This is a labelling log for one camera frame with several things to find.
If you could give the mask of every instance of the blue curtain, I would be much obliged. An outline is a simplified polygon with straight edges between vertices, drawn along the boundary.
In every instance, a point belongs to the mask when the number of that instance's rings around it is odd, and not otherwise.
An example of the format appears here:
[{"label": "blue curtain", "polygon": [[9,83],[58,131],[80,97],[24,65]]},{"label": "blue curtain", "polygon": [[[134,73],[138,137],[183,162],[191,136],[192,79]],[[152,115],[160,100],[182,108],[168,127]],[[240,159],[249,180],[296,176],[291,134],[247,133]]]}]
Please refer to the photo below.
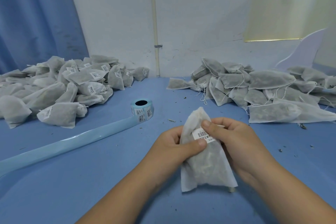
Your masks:
[{"label": "blue curtain", "polygon": [[0,0],[0,74],[53,55],[89,56],[73,0]]}]

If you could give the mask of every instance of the right hand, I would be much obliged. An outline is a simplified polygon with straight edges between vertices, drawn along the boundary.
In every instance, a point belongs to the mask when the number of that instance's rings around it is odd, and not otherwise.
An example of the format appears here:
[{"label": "right hand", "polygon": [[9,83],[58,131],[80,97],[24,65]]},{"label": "right hand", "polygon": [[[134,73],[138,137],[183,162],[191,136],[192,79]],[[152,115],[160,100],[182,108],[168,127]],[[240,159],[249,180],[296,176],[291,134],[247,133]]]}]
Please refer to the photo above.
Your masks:
[{"label": "right hand", "polygon": [[230,118],[214,118],[212,123],[204,120],[202,128],[222,146],[233,170],[252,187],[262,180],[270,167],[279,165],[260,141],[254,130],[243,122]]}]

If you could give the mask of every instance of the pile of tea bags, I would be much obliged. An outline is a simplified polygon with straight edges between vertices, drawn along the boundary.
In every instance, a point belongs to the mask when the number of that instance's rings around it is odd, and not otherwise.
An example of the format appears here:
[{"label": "pile of tea bags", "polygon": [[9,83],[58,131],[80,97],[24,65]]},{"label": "pile of tea bags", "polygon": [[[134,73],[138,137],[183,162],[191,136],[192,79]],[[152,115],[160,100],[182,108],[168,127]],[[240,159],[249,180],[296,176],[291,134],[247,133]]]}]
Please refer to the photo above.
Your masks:
[{"label": "pile of tea bags", "polygon": [[204,103],[214,99],[218,106],[234,102],[249,110],[250,123],[310,123],[334,121],[336,114],[319,104],[336,107],[336,76],[308,67],[254,71],[233,62],[219,63],[202,58],[191,80],[170,78],[167,89],[191,89],[203,93]]},{"label": "pile of tea bags", "polygon": [[87,107],[104,104],[113,89],[131,87],[142,81],[149,69],[127,69],[115,57],[92,55],[84,60],[52,56],[48,61],[27,65],[0,75],[0,118],[10,128],[28,116],[65,128],[75,126],[76,117],[85,117]]}]

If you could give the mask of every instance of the white pipe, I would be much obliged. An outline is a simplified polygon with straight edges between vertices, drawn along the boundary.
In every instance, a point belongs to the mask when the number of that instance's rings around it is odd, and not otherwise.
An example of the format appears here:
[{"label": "white pipe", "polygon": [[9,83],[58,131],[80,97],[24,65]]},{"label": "white pipe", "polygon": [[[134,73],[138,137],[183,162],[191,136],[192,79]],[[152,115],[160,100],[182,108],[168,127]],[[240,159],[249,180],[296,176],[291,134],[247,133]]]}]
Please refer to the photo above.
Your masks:
[{"label": "white pipe", "polygon": [[[155,0],[152,0],[152,15],[153,15],[153,29],[154,29],[154,45],[158,45],[158,26],[156,23]],[[155,49],[155,61],[156,61],[156,77],[160,77],[159,48],[154,49]]]}]

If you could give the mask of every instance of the hand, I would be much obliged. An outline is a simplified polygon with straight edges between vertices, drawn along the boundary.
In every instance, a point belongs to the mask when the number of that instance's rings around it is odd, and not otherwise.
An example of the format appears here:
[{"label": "hand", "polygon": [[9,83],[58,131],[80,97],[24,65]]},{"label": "hand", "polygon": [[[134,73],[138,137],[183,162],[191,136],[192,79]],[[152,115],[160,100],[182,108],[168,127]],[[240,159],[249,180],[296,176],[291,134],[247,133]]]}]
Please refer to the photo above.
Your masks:
[{"label": "hand", "polygon": [[146,175],[151,177],[158,189],[185,161],[201,151],[207,142],[198,139],[187,144],[179,144],[183,126],[163,132],[139,164]]},{"label": "hand", "polygon": [[231,167],[252,187],[258,186],[262,172],[272,165],[278,165],[253,129],[245,123],[221,117],[212,119],[212,123],[204,120],[202,127],[213,138],[224,143],[222,146]]}]

